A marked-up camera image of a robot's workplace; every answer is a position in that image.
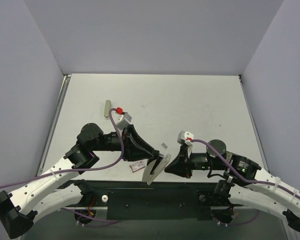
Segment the grey black stapler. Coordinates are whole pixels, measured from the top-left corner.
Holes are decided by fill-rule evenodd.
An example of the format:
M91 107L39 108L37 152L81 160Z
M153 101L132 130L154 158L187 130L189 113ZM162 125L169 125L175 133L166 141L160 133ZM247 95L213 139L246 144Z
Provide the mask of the grey black stapler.
M165 170L171 160L171 154L167 153L163 158L159 157L156 160L147 164L143 171L142 182L148 186L157 178L157 176Z

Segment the beige stapler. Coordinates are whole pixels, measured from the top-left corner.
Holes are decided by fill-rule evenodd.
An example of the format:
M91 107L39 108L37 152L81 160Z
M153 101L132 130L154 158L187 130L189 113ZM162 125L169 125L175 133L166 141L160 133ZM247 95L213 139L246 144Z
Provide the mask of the beige stapler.
M107 99L104 104L104 112L103 112L104 118L106 118L106 119L109 118L109 115L110 115L109 112L110 112L111 108L112 108L112 102L111 102L111 100Z

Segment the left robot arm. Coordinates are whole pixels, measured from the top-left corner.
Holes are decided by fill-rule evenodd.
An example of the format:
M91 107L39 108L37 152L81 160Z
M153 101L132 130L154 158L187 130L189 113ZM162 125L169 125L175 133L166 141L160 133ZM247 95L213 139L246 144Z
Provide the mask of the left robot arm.
M58 187L85 172L113 167L120 160L147 160L142 182L150 185L170 161L145 142L132 124L104 133L95 123L84 125L75 145L50 169L20 183L13 191L0 188L0 222L10 239L32 228L42 217L69 205L89 205L94 197L86 181L75 180L63 190Z

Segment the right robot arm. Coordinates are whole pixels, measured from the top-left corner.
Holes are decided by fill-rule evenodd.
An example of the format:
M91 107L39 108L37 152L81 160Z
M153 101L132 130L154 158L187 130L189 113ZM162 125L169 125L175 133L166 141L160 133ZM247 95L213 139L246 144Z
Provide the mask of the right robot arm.
M230 202L268 212L300 233L300 190L251 159L227 151L221 140L181 140L178 155L164 171L187 179L193 171L207 171L209 178L213 177L212 171L223 171L213 192L216 203Z

